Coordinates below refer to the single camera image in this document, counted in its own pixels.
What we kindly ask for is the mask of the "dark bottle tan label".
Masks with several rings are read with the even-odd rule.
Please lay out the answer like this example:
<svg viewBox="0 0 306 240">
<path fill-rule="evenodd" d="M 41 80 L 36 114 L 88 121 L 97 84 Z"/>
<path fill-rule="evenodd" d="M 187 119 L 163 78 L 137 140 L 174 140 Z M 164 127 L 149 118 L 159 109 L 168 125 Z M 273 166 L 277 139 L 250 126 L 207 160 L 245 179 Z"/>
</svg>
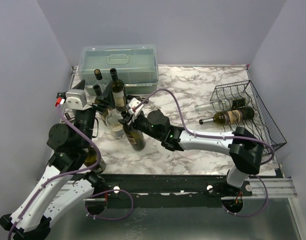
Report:
<svg viewBox="0 0 306 240">
<path fill-rule="evenodd" d="M 144 149 L 146 142 L 143 134 L 139 130 L 135 130 L 131 126 L 123 127 L 123 130 L 126 138 L 134 150 L 141 151 Z"/>
</svg>

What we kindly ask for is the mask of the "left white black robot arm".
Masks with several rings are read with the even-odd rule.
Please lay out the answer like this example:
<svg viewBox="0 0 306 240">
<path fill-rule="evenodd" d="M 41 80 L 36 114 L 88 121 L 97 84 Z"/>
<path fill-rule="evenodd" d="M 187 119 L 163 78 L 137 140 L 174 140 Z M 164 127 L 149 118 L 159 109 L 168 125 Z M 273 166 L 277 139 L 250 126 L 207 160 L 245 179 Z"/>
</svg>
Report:
<svg viewBox="0 0 306 240">
<path fill-rule="evenodd" d="M 47 145 L 54 151 L 41 179 L 12 214 L 0 225 L 14 240 L 44 240 L 51 226 L 74 204 L 104 190 L 106 164 L 92 141 L 96 109 L 88 104 L 85 81 L 57 95 L 56 109 L 63 123 L 53 125 Z"/>
</svg>

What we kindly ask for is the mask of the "dark wine bottle maroon label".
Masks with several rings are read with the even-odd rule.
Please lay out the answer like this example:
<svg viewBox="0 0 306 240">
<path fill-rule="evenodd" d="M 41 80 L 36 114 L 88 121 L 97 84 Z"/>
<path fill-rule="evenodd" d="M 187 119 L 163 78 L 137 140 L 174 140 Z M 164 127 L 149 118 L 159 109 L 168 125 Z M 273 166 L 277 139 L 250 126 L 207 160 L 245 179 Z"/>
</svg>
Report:
<svg viewBox="0 0 306 240">
<path fill-rule="evenodd" d="M 252 120 L 255 112 L 251 107 L 237 108 L 233 110 L 220 111 L 213 115 L 213 117 L 200 119 L 200 125 L 215 123 L 218 125 L 237 124 L 245 120 Z"/>
</svg>

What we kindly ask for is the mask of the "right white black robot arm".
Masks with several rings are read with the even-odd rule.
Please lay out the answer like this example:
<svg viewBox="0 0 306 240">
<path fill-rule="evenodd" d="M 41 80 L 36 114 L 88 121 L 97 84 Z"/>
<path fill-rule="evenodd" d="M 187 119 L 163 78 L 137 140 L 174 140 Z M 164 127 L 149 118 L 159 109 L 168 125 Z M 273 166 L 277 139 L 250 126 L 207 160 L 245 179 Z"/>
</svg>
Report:
<svg viewBox="0 0 306 240">
<path fill-rule="evenodd" d="M 172 125 L 160 110 L 154 110 L 147 116 L 141 112 L 135 119 L 127 111 L 121 115 L 118 122 L 122 126 L 160 141 L 169 151 L 204 150 L 230 156 L 234 167 L 223 183 L 223 191 L 229 196 L 240 192 L 249 175 L 259 173 L 263 143 L 243 127 L 224 133 L 200 132 Z"/>
</svg>

